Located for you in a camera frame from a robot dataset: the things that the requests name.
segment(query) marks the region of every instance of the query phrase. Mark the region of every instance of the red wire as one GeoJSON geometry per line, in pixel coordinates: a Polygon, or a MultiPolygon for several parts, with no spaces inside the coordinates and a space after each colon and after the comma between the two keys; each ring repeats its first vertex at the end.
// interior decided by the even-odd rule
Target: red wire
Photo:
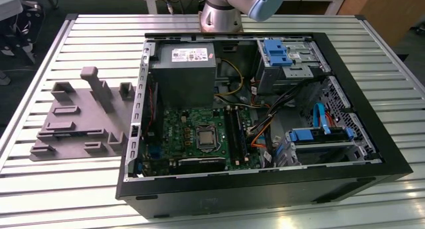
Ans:
{"type": "Polygon", "coordinates": [[[149,102],[150,102],[150,120],[149,120],[149,124],[147,124],[147,127],[146,127],[146,132],[145,132],[145,136],[149,132],[149,127],[151,125],[151,122],[153,122],[153,99],[151,99],[151,88],[149,86],[149,102]]]}

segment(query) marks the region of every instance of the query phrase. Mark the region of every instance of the blue plastic latch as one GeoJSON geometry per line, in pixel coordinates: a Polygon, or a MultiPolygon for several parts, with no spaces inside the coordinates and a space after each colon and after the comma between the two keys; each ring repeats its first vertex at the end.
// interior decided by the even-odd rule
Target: blue plastic latch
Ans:
{"type": "Polygon", "coordinates": [[[298,140],[313,140],[313,134],[309,129],[294,130],[298,140]]]}
{"type": "Polygon", "coordinates": [[[270,66],[291,66],[291,60],[286,54],[286,47],[279,40],[263,40],[263,53],[269,58],[270,66]]]}
{"type": "Polygon", "coordinates": [[[321,124],[321,127],[323,128],[325,134],[329,134],[330,129],[327,127],[325,105],[322,103],[315,103],[313,108],[313,127],[318,127],[318,124],[321,124]]]}
{"type": "Polygon", "coordinates": [[[275,155],[279,154],[279,152],[282,151],[282,149],[283,149],[283,144],[279,145],[279,147],[278,147],[278,149],[277,149],[277,151],[275,151],[275,155]]]}
{"type": "Polygon", "coordinates": [[[347,136],[347,139],[351,140],[354,138],[354,131],[351,128],[346,127],[345,128],[345,132],[346,132],[346,136],[347,136]]]}
{"type": "Polygon", "coordinates": [[[289,138],[290,138],[290,141],[291,141],[291,142],[294,142],[294,141],[298,140],[297,135],[295,135],[294,132],[290,132],[290,133],[289,133],[289,138]]]}

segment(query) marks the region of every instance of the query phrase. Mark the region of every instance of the aluminum extrusion table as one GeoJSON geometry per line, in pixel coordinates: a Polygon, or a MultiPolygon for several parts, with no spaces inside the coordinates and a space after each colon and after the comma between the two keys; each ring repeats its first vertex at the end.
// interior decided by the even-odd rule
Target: aluminum extrusion table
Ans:
{"type": "Polygon", "coordinates": [[[398,181],[338,203],[147,221],[114,199],[119,157],[27,159],[53,83],[87,87],[78,79],[87,65],[110,87],[135,83],[143,33],[195,32],[198,25],[195,15],[79,15],[63,22],[0,140],[0,227],[423,228],[425,90],[367,22],[353,16],[273,16],[262,23],[243,17],[242,25],[246,32],[327,33],[414,170],[398,181]]]}

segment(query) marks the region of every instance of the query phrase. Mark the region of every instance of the orange wire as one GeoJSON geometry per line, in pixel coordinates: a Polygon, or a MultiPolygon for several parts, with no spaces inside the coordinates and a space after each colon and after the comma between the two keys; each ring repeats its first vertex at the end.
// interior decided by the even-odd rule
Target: orange wire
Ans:
{"type": "Polygon", "coordinates": [[[259,131],[259,133],[258,133],[257,136],[254,137],[253,141],[250,142],[250,146],[251,146],[251,147],[254,147],[254,145],[255,145],[254,142],[255,142],[257,139],[259,138],[259,135],[262,135],[262,133],[263,133],[265,129],[269,127],[270,123],[271,123],[271,121],[262,127],[262,130],[259,131]]]}
{"type": "Polygon", "coordinates": [[[254,104],[253,98],[254,98],[254,95],[251,95],[251,97],[250,97],[250,105],[251,105],[251,106],[255,106],[255,107],[257,107],[257,106],[261,106],[261,105],[255,105],[255,104],[254,104]]]}
{"type": "Polygon", "coordinates": [[[330,124],[330,126],[335,126],[335,124],[334,124],[334,122],[333,122],[333,119],[331,119],[331,116],[330,116],[330,114],[327,113],[327,112],[325,112],[325,116],[326,116],[326,118],[327,118],[327,120],[329,120],[329,124],[330,124]]]}
{"type": "Polygon", "coordinates": [[[263,144],[253,144],[251,147],[266,148],[263,144]]]}

